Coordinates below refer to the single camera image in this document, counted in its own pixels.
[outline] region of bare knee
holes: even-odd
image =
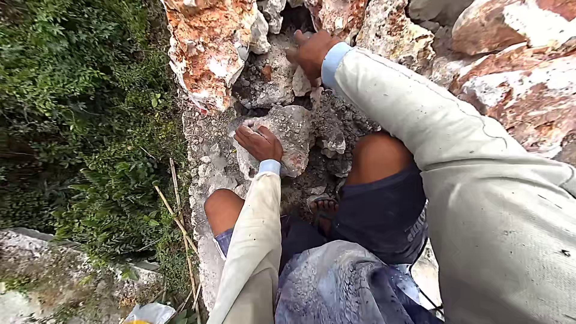
[[[218,189],[206,199],[204,211],[214,235],[234,227],[242,206],[244,200],[229,189]]]

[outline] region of foot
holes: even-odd
[[[330,233],[332,219],[338,211],[338,203],[333,199],[324,199],[311,202],[309,207],[314,215],[314,224],[317,224],[318,230],[327,236]]]

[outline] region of dusty fabric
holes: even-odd
[[[276,324],[441,323],[418,304],[412,277],[356,243],[304,251],[278,281]]]

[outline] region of orange-stained rock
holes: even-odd
[[[528,152],[553,157],[576,129],[576,50],[518,44],[464,67],[450,86]]]
[[[576,36],[575,10],[574,0],[476,0],[454,24],[452,48],[470,55],[524,41],[558,48]]]
[[[316,31],[326,29],[351,44],[360,31],[367,0],[304,0]]]
[[[257,18],[254,0],[164,0],[170,66],[188,97],[207,113],[230,106]]]

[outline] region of left hand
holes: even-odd
[[[240,126],[236,130],[234,139],[245,148],[256,160],[276,160],[280,162],[284,149],[280,140],[266,127],[258,127],[258,134],[248,126]]]

